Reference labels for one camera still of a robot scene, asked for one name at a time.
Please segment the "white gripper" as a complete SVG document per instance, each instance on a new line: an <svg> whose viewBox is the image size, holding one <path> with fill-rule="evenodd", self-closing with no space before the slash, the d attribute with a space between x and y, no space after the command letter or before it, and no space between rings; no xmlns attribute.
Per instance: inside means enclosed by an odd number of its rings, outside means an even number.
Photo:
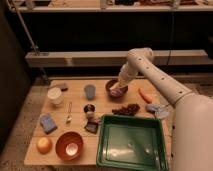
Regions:
<svg viewBox="0 0 213 171"><path fill-rule="evenodd" d="M127 86L138 74L138 71L129 63L122 66L118 75L117 88L123 88Z"/></svg>

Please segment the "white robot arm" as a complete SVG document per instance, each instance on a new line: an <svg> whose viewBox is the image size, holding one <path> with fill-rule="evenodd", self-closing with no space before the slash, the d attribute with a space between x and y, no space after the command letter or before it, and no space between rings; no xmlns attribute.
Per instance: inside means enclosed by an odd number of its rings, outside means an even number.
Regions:
<svg viewBox="0 0 213 171"><path fill-rule="evenodd" d="M153 58L151 48L129 50L118 87L141 73L174 108L170 171L213 171L213 99L167 75L152 63Z"/></svg>

